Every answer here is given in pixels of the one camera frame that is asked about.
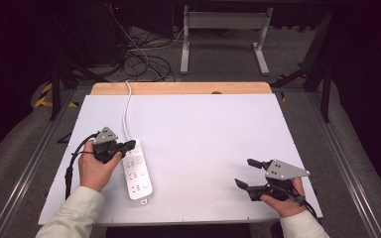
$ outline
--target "power strip socket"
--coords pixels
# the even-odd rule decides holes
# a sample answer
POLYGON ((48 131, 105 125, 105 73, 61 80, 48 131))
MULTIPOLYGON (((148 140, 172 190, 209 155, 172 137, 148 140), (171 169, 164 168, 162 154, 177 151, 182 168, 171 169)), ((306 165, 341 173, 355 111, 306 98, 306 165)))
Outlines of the power strip socket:
POLYGON ((135 141, 135 149, 126 153, 122 163, 129 197, 133 201, 145 205, 152 197, 154 191, 141 143, 138 140, 135 141))

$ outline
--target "hand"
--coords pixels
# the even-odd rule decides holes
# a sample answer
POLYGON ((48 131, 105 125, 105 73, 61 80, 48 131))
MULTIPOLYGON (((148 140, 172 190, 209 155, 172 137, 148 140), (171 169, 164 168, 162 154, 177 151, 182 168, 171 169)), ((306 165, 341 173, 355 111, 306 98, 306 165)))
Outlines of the hand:
MULTIPOLYGON (((303 189, 303 183, 301 178, 293 178, 293 187, 302 196, 305 196, 305 190, 303 189)), ((282 218, 297 215, 306 210, 306 207, 300 205, 298 202, 294 202, 291 199, 280 201, 269 195, 262 195, 261 200, 267 203, 269 206, 278 211, 282 218)))
POLYGON ((92 141, 84 145, 84 152, 78 160, 79 185, 101 191, 110 181, 110 177, 120 162, 120 152, 116 153, 106 164, 99 162, 94 155, 92 141))

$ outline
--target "white tabletop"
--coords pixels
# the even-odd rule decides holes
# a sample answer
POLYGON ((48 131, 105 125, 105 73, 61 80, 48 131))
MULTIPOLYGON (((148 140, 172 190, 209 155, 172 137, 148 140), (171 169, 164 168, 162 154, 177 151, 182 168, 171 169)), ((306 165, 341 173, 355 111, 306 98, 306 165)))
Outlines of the white tabletop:
MULTIPOLYGON (((39 224, 48 222, 64 202, 64 172, 70 154, 84 138, 108 126, 118 142, 126 141, 122 125, 126 99, 85 98, 39 224)), ((275 210, 251 201, 234 179, 249 185, 266 183, 265 171, 249 167, 247 159, 277 159, 304 167, 275 94, 136 95, 129 104, 127 128, 131 139, 143 146, 155 194, 146 205, 132 203, 120 164, 102 191, 106 199, 98 224, 275 219, 275 210)), ((308 202, 322 217, 309 179, 303 180, 308 202)), ((75 162, 72 189, 78 184, 75 162)))

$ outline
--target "white sleeve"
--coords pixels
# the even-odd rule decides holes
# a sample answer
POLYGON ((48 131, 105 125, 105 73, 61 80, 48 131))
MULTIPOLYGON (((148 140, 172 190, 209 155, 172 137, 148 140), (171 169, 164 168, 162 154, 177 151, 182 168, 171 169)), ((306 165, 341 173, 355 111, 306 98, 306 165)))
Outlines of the white sleeve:
POLYGON ((103 203, 100 192, 78 187, 36 237, 89 237, 103 203))
POLYGON ((286 238, 328 238, 323 227, 307 210, 297 215, 280 218, 286 238))

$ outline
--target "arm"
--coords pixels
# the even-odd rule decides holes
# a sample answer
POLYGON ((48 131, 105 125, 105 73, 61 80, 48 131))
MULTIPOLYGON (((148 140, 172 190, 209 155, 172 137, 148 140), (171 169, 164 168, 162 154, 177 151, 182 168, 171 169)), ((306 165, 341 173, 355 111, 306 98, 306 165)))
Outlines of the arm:
MULTIPOLYGON (((300 178, 293 178, 294 189, 305 196, 303 183, 300 178)), ((262 195, 261 200, 274 208, 280 214, 284 237, 326 238, 329 237, 321 225, 307 211, 305 206, 290 199, 280 201, 269 195, 262 195)))
POLYGON ((36 237, 89 237, 104 203, 100 192, 119 164, 120 154, 116 154, 107 164, 102 164, 92 154, 91 141, 85 143, 84 151, 78 160, 79 187, 36 237))

